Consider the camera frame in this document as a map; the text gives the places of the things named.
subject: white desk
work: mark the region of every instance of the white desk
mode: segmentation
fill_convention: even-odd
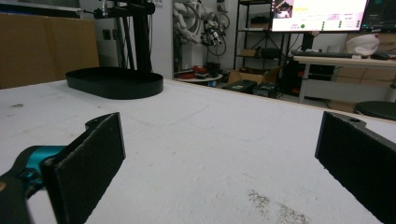
[[[308,79],[311,64],[336,65],[346,67],[364,67],[396,70],[395,61],[379,61],[372,59],[339,59],[322,57],[294,56],[294,61],[305,63],[303,82],[300,88],[299,103],[305,96],[323,99],[362,102],[372,100],[396,101],[396,79],[393,87],[361,85],[356,83],[330,82]]]
[[[322,109],[170,80],[130,101],[64,81],[1,90],[0,173],[117,111],[126,160],[88,223],[379,223],[315,159]],[[396,141],[395,122],[355,117]],[[55,223],[46,191],[28,202]]]

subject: black tray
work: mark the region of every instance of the black tray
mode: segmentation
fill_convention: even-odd
[[[66,73],[67,86],[113,100],[150,97],[163,91],[163,76],[119,67],[84,68]]]

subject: monitor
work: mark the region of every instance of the monitor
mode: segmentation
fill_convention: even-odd
[[[361,31],[396,33],[396,1],[370,0],[364,13]]]
[[[269,30],[282,33],[358,32],[368,0],[272,0]]]

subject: table surface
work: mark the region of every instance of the table surface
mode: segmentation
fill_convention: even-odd
[[[126,159],[87,223],[379,223],[314,157],[323,109],[171,80],[126,101],[65,81],[0,90],[0,173],[113,112]],[[395,122],[354,117],[396,141]],[[28,204],[55,223],[46,191]]]

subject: white table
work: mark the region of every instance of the white table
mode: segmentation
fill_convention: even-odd
[[[0,90],[0,173],[112,112],[126,160],[88,223],[379,223],[314,157],[321,108],[170,80],[126,101],[65,81]],[[396,141],[395,122],[355,117]],[[28,202],[35,223],[55,223],[46,191]]]
[[[311,64],[336,65],[345,67],[364,67],[396,70],[396,61],[380,61],[372,59],[344,59],[294,56],[294,61],[305,64],[303,82],[300,88],[299,103],[305,96],[323,99],[342,100],[349,102],[396,101],[396,79],[389,88],[361,85],[357,83],[343,83],[308,79]]]

